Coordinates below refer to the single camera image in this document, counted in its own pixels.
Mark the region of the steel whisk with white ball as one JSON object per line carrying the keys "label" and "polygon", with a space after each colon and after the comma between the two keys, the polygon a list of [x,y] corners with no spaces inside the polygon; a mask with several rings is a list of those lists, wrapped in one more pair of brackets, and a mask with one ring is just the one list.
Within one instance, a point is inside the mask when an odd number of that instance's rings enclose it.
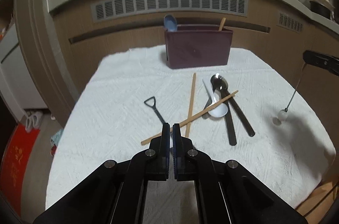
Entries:
{"label": "steel whisk with white ball", "polygon": [[302,77],[303,77],[303,74],[304,74],[304,70],[306,68],[307,64],[304,63],[302,68],[301,68],[301,71],[300,71],[300,76],[299,76],[299,79],[298,79],[298,82],[296,84],[296,87],[294,89],[294,92],[292,93],[292,96],[290,98],[290,100],[288,101],[288,104],[285,108],[281,109],[277,116],[273,118],[273,123],[277,126],[281,125],[283,122],[285,122],[288,118],[288,110],[289,110],[289,107],[292,103],[292,100],[294,99],[295,95],[296,95],[296,92],[298,90],[298,87],[300,86],[300,83],[301,83],[301,80],[302,80]]}

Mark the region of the black pot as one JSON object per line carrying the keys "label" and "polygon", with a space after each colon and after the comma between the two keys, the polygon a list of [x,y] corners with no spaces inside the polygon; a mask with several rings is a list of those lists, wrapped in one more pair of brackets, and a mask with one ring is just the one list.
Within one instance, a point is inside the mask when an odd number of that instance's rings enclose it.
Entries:
{"label": "black pot", "polygon": [[310,1],[310,10],[327,19],[331,18],[331,10],[316,1]]}

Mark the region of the patterned slippers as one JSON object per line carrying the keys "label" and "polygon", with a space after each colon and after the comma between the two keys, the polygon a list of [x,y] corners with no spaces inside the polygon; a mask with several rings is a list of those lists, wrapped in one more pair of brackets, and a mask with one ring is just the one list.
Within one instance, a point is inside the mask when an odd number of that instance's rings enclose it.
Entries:
{"label": "patterned slippers", "polygon": [[51,137],[51,156],[54,157],[56,153],[57,146],[59,144],[59,141],[62,137],[63,129],[59,129],[52,137]]}

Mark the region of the grey slippers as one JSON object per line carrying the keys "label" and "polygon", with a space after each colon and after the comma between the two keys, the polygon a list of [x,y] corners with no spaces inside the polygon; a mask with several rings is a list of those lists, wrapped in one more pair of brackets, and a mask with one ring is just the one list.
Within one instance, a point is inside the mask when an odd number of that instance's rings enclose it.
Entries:
{"label": "grey slippers", "polygon": [[33,129],[39,129],[43,120],[44,114],[41,111],[30,112],[26,118],[25,131],[30,133]]}

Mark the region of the white table cloth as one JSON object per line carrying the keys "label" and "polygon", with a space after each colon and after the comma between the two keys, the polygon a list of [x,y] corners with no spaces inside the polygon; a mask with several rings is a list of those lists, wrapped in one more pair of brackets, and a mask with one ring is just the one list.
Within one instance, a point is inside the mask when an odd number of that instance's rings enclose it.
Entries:
{"label": "white table cloth", "polygon": [[233,48],[228,64],[170,69],[164,46],[135,48],[108,55],[89,80],[65,125],[49,173],[45,205],[51,207],[104,161],[129,160],[143,150],[141,141],[162,129],[144,101],[156,98],[170,123],[187,118],[192,76],[193,111],[207,101],[204,79],[219,73],[255,131],[250,137],[233,115],[237,144],[228,141],[223,119],[198,119],[191,125],[193,145],[212,159],[238,161],[292,207],[302,203],[324,178],[336,157],[326,129],[300,94],[281,125],[273,118],[285,108],[293,88],[275,69],[249,50]]}

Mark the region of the wooden spoon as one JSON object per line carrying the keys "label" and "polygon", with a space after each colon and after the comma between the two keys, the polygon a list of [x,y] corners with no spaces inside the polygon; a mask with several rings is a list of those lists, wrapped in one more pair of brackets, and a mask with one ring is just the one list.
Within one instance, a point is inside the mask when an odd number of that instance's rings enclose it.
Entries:
{"label": "wooden spoon", "polygon": [[222,18],[220,22],[220,26],[218,28],[219,32],[221,32],[224,29],[225,22],[226,22],[226,18]]}

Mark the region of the small steel spoon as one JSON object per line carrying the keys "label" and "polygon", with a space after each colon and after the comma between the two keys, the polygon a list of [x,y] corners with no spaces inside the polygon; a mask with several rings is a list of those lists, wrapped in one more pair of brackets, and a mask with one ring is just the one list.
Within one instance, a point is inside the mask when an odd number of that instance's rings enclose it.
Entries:
{"label": "small steel spoon", "polygon": [[211,84],[213,86],[214,90],[226,90],[228,91],[228,83],[226,81],[226,79],[224,79],[223,76],[221,76],[219,73],[216,73],[215,75],[213,75],[210,79]]}

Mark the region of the black shovel-shaped spoon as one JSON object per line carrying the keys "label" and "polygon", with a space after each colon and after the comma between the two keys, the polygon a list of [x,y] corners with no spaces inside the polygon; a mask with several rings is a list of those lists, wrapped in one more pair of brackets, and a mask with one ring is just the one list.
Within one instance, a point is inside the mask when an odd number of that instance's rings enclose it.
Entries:
{"label": "black shovel-shaped spoon", "polygon": [[157,115],[158,119],[160,120],[160,122],[162,124],[165,124],[166,121],[163,119],[162,115],[160,114],[160,112],[157,110],[157,107],[156,107],[156,98],[155,96],[152,96],[148,99],[146,99],[144,101],[144,104],[147,105],[148,107],[150,107],[151,109],[153,109],[153,111],[155,112],[155,114]]}

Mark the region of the maroon utensil holder box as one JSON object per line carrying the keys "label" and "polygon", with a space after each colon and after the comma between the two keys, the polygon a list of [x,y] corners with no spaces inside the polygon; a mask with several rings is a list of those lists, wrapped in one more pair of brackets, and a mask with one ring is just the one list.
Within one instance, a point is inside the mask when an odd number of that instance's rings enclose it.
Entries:
{"label": "maroon utensil holder box", "polygon": [[169,68],[185,69],[228,64],[233,31],[214,25],[179,25],[165,30],[166,60]]}

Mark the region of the small grey vent grille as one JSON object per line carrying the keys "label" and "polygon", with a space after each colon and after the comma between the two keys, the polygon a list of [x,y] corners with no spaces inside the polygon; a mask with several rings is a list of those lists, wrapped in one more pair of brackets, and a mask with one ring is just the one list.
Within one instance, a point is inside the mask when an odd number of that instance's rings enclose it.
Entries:
{"label": "small grey vent grille", "polygon": [[303,23],[300,20],[281,11],[278,12],[277,26],[296,33],[303,31]]}

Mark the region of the wooden chopstick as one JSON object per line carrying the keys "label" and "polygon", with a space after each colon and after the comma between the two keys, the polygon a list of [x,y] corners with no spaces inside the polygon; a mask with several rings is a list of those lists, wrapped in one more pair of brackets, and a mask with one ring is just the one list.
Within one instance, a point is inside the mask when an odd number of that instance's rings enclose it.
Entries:
{"label": "wooden chopstick", "polygon": [[[238,93],[238,90],[234,91],[233,93],[227,95],[225,98],[219,100],[218,102],[215,102],[214,104],[210,105],[209,107],[207,107],[206,109],[198,112],[197,114],[193,115],[191,118],[189,119],[185,119],[184,121],[179,123],[179,127],[184,127],[186,126],[188,123],[193,122],[194,120],[200,118],[202,115],[204,115],[205,113],[212,111],[213,109],[215,109],[216,107],[222,105],[225,101],[229,100],[231,97],[235,96]],[[148,143],[151,142],[151,140],[153,138],[159,137],[161,136],[162,132],[155,134],[154,136],[151,136],[143,141],[140,142],[141,145],[146,145]]]}
{"label": "wooden chopstick", "polygon": [[[192,76],[190,105],[189,105],[189,112],[188,112],[188,116],[187,116],[188,119],[192,117],[192,111],[193,111],[193,106],[194,106],[194,96],[195,96],[195,84],[196,84],[196,73],[194,73],[193,76]],[[189,138],[190,128],[191,128],[191,123],[188,123],[186,125],[186,132],[185,132],[186,138]]]}

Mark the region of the black-handled steel spoon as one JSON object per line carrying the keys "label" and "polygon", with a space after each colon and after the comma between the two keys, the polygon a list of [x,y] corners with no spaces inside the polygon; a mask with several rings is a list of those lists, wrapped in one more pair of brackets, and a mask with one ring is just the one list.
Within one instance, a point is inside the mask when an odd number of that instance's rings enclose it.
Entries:
{"label": "black-handled steel spoon", "polygon": [[[226,90],[222,90],[222,92],[225,93],[226,95],[230,94],[229,91],[226,91]],[[238,106],[238,103],[236,103],[234,98],[230,98],[229,102],[231,103],[231,105],[232,105],[233,109],[235,110],[236,114],[238,115],[238,118],[242,122],[243,127],[245,128],[247,134],[250,137],[254,137],[255,131],[253,130],[252,126],[250,125],[248,119],[246,118],[246,116],[244,115],[244,113],[242,112],[240,107]]]}

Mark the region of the red floor mat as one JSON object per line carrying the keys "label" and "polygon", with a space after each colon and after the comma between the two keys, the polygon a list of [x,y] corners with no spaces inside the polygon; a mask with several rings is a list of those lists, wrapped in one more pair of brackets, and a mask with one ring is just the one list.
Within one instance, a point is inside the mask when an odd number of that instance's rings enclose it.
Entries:
{"label": "red floor mat", "polygon": [[24,125],[17,125],[1,162],[1,193],[18,215],[21,214],[22,184],[26,167],[39,132],[39,129],[27,132]]}

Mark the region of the long grey vent grille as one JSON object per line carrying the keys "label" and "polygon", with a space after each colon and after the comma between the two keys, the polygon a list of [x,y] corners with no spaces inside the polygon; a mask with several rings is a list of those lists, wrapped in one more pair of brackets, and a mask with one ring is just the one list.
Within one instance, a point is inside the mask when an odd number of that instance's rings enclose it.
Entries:
{"label": "long grey vent grille", "polygon": [[91,5],[94,22],[175,11],[204,11],[247,17],[248,0],[101,0]]}

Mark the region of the black-handled utensil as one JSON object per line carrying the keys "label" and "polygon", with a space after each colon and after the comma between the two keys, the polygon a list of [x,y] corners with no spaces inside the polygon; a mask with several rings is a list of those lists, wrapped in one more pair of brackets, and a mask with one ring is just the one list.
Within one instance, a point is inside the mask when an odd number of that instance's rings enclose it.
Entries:
{"label": "black-handled utensil", "polygon": [[236,140],[236,134],[234,130],[234,125],[233,125],[232,115],[230,112],[229,103],[228,101],[225,101],[224,104],[227,106],[227,109],[228,109],[228,112],[225,115],[225,122],[227,126],[229,144],[231,146],[235,146],[237,144],[237,140]]}

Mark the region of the blue speckled spoon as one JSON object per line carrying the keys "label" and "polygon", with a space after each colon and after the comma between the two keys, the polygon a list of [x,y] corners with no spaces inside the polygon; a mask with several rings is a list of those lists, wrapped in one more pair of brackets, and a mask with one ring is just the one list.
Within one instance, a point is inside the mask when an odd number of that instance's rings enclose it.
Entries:
{"label": "blue speckled spoon", "polygon": [[164,28],[168,32],[176,32],[178,30],[178,23],[174,16],[168,14],[164,17]]}

